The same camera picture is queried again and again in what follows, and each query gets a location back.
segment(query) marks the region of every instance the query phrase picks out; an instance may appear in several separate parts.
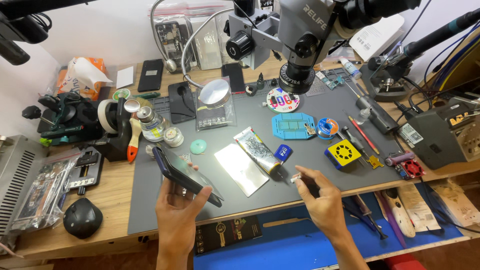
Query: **right hand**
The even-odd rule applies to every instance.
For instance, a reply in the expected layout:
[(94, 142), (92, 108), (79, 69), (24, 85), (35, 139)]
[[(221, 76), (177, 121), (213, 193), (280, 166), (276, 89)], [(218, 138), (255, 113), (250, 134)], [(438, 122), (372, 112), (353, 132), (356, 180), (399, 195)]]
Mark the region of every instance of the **right hand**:
[[(297, 185), (300, 197), (305, 202), (305, 206), (310, 213), (313, 223), (330, 240), (344, 235), (348, 230), (343, 215), (340, 190), (320, 171), (307, 169), (299, 165), (295, 166), (295, 169), (300, 172), (298, 174), (301, 174), (301, 179), (297, 179), (295, 184)], [(319, 198), (314, 198), (305, 184), (305, 182), (313, 181), (320, 188)]]

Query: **left hand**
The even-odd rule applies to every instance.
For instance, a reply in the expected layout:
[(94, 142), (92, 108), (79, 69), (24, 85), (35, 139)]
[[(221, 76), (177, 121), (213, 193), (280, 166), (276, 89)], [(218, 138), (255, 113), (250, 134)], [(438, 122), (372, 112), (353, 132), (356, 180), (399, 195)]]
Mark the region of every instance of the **left hand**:
[(155, 206), (159, 259), (185, 259), (186, 263), (186, 258), (195, 243), (195, 218), (211, 192), (212, 187), (205, 186), (194, 199), (191, 191), (183, 195), (182, 186), (164, 178)]

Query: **black mouse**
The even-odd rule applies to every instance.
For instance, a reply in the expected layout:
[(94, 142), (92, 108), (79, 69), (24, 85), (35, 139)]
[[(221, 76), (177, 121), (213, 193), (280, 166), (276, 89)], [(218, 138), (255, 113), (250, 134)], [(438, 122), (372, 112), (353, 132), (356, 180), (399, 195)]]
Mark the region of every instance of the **black mouse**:
[(102, 224), (103, 215), (87, 198), (78, 199), (72, 203), (63, 215), (65, 230), (78, 239), (92, 236)]

